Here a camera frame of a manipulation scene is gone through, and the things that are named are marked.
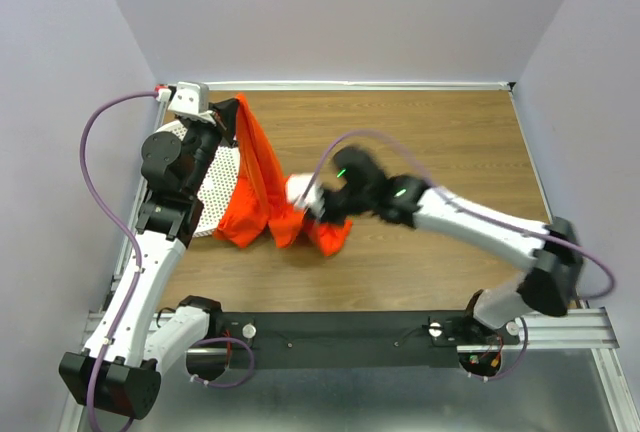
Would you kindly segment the white perforated plastic basket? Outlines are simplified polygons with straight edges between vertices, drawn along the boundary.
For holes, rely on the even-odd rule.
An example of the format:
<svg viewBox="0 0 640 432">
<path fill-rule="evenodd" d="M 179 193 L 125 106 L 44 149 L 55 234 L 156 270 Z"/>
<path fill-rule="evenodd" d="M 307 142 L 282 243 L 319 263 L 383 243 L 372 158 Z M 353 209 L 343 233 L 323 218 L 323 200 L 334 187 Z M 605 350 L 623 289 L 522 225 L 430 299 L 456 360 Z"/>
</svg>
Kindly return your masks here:
<svg viewBox="0 0 640 432">
<path fill-rule="evenodd" d="M 184 143 L 184 121 L 173 121 L 149 136 L 141 148 L 147 192 L 135 225 L 139 235 L 157 233 L 187 245 L 212 234 L 237 184 L 239 148 L 220 145 L 205 172 L 194 171 Z"/>
</svg>

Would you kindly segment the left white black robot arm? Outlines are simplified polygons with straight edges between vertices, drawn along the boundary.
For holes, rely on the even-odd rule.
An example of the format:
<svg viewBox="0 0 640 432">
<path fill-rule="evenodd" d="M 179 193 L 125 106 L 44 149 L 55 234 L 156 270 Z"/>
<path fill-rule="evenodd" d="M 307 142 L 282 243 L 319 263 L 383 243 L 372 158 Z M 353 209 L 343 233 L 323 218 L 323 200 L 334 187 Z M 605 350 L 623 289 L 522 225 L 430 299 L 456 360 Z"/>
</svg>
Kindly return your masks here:
<svg viewBox="0 0 640 432">
<path fill-rule="evenodd" d="M 99 412 L 144 419 L 156 402 L 162 377 L 195 343 L 214 345 L 222 332 L 218 302 L 189 296 L 157 331 L 150 326 L 174 269 L 196 234 L 204 204 L 198 193 L 216 157 L 236 144 L 240 103 L 198 100 L 195 112 L 168 108 L 185 128 L 183 136 L 164 128 L 141 147 L 146 191 L 132 225 L 106 205 L 92 179 L 85 183 L 102 211 L 131 244 L 123 275 L 100 324 L 81 351 L 67 352 L 59 374 L 75 401 L 84 406 L 92 430 Z"/>
</svg>

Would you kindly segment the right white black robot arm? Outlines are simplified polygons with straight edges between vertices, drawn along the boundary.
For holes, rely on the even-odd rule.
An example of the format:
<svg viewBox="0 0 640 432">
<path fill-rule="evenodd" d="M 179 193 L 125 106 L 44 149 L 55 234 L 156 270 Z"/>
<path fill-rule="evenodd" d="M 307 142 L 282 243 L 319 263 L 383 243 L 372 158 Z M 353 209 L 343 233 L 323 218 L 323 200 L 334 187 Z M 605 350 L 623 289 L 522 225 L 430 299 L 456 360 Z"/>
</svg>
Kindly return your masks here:
<svg viewBox="0 0 640 432">
<path fill-rule="evenodd" d="M 382 221 L 444 234 L 491 253 L 518 270 L 492 289 L 475 293 L 460 331 L 480 344 L 509 321 L 538 312 L 563 317 L 575 298 L 583 267 L 573 224 L 549 223 L 498 212 L 410 174 L 389 175 L 364 148 L 347 146 L 332 158 L 343 185 L 315 186 L 307 198 L 323 222 L 341 224 L 370 213 Z"/>
</svg>

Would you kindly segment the orange t shirt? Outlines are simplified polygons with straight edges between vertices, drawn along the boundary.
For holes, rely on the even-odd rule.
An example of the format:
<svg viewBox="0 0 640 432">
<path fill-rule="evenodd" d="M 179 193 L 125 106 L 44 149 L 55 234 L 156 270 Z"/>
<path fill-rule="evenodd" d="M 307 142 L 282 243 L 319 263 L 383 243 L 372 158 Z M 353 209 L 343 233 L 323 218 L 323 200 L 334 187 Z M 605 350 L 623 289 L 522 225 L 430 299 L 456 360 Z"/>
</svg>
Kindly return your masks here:
<svg viewBox="0 0 640 432">
<path fill-rule="evenodd" d="M 294 177 L 283 173 L 246 97 L 238 94 L 236 100 L 236 139 L 240 153 L 237 184 L 213 236 L 243 248 L 269 231 L 279 248 L 290 247 L 299 236 L 305 236 L 323 255 L 338 253 L 346 243 L 352 222 L 315 224 L 294 209 L 286 197 L 286 187 L 294 183 Z"/>
</svg>

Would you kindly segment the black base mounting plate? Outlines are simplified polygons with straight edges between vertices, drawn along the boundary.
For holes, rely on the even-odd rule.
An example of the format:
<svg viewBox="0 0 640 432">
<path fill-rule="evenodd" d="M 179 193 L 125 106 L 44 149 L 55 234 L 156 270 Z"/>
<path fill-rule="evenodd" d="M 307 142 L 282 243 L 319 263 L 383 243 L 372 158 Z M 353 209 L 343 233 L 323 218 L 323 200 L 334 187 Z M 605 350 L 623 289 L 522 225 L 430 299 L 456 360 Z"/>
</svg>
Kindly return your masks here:
<svg viewBox="0 0 640 432">
<path fill-rule="evenodd" d="M 458 310 L 222 312 L 209 335 L 224 334 L 250 346 L 257 370 L 456 368 L 463 353 L 519 343 Z"/>
</svg>

